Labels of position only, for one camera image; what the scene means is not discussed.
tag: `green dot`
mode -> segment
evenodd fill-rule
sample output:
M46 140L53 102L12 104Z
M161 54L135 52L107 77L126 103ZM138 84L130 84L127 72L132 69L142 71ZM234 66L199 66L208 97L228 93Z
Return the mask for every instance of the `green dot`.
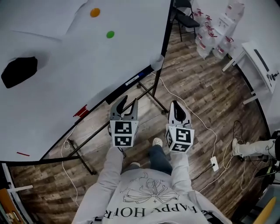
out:
M114 35L115 35L114 31L109 31L106 36L107 38L112 38Z

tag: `red mark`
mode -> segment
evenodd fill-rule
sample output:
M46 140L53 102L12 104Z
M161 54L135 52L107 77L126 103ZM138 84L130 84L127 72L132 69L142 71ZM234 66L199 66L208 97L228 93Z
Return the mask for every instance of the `red mark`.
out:
M81 110L79 110L73 117L79 116L80 118L82 118L82 117L86 116L86 114L89 112L86 109L86 106L87 106L87 104Z
M24 154L24 153L21 153L21 152L17 152L17 154L24 155L24 156L30 156L30 155L27 155L27 154Z

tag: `yellow object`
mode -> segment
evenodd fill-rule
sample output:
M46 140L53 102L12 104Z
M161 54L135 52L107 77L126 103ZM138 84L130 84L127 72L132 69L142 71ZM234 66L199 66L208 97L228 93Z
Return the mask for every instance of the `yellow object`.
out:
M271 214L271 212L274 208L275 203L276 203L276 197L273 197L267 203L267 205L264 207L264 209L259 214L259 216L257 217L257 219L254 221L253 224L264 224L266 222L266 220L268 219L268 217L270 216L270 214Z
M97 17L100 14L100 9L94 8L91 10L91 17Z
M3 188L0 190L0 203L6 212L9 215L10 219L12 220L12 224L23 224L23 220L19 215L17 209L14 206L13 201L10 198L10 195L7 189Z

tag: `white sneaker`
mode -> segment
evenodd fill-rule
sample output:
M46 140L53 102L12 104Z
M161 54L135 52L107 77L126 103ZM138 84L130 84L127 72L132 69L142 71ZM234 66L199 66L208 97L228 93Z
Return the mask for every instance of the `white sneaker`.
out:
M234 138L233 141L232 141L232 154L234 156L238 155L238 153L237 153L237 145L238 145L237 138Z
M137 166L141 167L140 163L137 163L137 162L132 162L130 165L132 165L132 164L134 164L134 165L137 165Z
M153 146L154 145L160 145L162 147L162 145L163 145L162 140L160 138L154 138Z

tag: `fiducial marker cube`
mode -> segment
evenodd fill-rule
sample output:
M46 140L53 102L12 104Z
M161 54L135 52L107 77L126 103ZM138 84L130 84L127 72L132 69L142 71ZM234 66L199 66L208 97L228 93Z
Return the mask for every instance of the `fiducial marker cube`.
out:
M139 121L110 121L112 143L116 147L132 147Z
M193 145L194 129L169 126L165 138L170 151L186 153Z

